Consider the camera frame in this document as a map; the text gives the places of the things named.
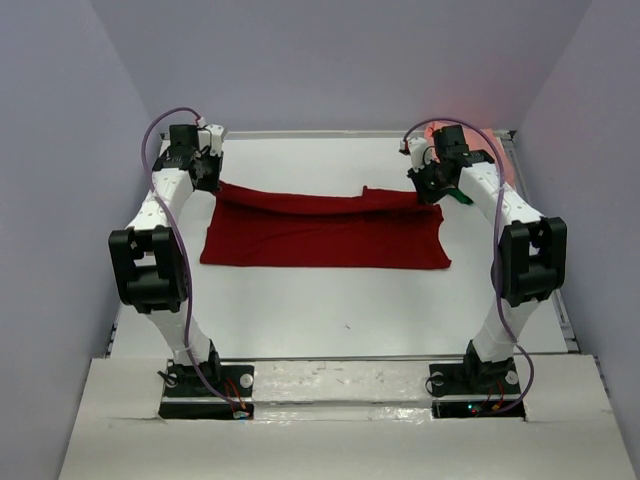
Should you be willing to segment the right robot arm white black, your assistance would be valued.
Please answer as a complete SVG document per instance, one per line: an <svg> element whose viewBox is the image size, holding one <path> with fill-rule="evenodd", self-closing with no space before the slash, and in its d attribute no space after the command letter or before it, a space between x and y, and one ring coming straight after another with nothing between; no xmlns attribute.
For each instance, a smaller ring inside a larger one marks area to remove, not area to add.
<svg viewBox="0 0 640 480"><path fill-rule="evenodd" d="M565 281L568 228L530 206L506 180L499 149L472 149L468 125L451 120L430 138L407 132L400 151L423 204L458 191L479 208L493 228L491 282L495 298L484 323L458 363L432 368L434 396L482 394L515 372L514 353L524 327L541 303Z"/></svg>

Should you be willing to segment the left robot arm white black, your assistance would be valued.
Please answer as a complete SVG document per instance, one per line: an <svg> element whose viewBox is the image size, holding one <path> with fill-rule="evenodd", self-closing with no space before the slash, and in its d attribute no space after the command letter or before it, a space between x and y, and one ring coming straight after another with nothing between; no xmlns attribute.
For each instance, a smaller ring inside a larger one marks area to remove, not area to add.
<svg viewBox="0 0 640 480"><path fill-rule="evenodd" d="M224 127L202 121L170 126L167 147L143 164L150 187L138 213L108 239L121 302L150 320L171 350L167 383L187 382L201 395L219 388L222 367L193 315L193 279L178 219L194 192L219 190L225 136Z"/></svg>

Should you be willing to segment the red t shirt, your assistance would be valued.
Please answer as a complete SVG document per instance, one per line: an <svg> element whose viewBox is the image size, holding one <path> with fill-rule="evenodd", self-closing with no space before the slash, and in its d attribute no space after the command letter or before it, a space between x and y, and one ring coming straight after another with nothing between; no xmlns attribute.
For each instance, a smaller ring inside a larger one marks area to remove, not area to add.
<svg viewBox="0 0 640 480"><path fill-rule="evenodd" d="M269 193L232 184L215 196L200 261L277 268L444 270L443 213L415 194L363 187L355 197Z"/></svg>

